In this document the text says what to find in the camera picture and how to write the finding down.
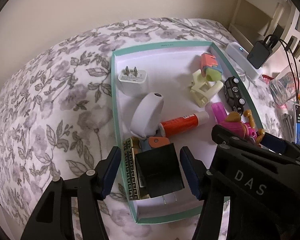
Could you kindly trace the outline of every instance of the gray cord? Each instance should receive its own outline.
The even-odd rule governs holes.
[[[210,39],[212,39],[212,40],[214,40],[214,41],[216,41],[216,42],[218,42],[218,43],[220,43],[220,44],[222,44],[222,45],[225,45],[225,46],[228,45],[228,43],[225,43],[225,42],[223,42],[223,41],[221,41],[221,40],[218,40],[218,39],[216,39],[215,37],[210,36],[209,34],[204,33],[204,32],[202,32],[201,30],[198,30],[198,29],[196,29],[196,28],[194,28],[194,27],[192,27],[192,26],[190,26],[190,25],[188,25],[188,24],[185,24],[185,23],[182,23],[182,22],[178,22],[178,21],[176,21],[176,20],[174,20],[174,19],[172,19],[172,18],[164,17],[163,19],[167,19],[167,20],[169,20],[169,21],[171,21],[171,22],[180,24],[180,25],[182,25],[182,26],[184,26],[184,27],[187,27],[187,28],[192,29],[192,30],[194,30],[194,31],[196,31],[196,32],[199,32],[199,33],[201,33],[201,34],[203,34],[203,35],[209,37]]]

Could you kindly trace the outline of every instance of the bedsheet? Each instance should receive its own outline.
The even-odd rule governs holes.
[[[225,44],[234,41],[218,22],[173,20],[129,20],[86,31],[41,53],[4,84],[0,93],[0,203],[21,226],[26,225],[53,176],[80,176],[106,158],[115,145],[110,85],[113,50],[151,42],[206,40],[224,52]],[[266,83],[262,78],[250,80],[229,61],[247,87],[265,130],[280,136]],[[82,239],[77,202],[72,200],[75,237]],[[195,216],[161,225],[136,224],[121,176],[99,206],[109,239],[190,239],[198,221]],[[224,205],[219,239],[226,238],[228,216],[229,202]]]

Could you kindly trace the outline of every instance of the black toy car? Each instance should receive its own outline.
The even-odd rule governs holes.
[[[236,77],[229,77],[224,85],[223,91],[226,96],[226,101],[233,111],[238,112],[240,115],[243,114],[244,104],[246,101],[242,98],[238,88],[240,80]]]

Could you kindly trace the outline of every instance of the black charger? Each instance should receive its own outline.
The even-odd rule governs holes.
[[[270,41],[269,44],[266,44],[266,41],[257,41],[253,46],[252,50],[247,56],[248,61],[254,66],[255,69],[262,67],[264,62],[272,54],[271,45],[274,41]]]

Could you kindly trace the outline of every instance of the red glue stick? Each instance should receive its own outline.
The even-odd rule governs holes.
[[[191,115],[185,115],[159,124],[159,129],[163,137],[170,137],[177,133],[182,133],[204,124],[209,120],[206,111]]]

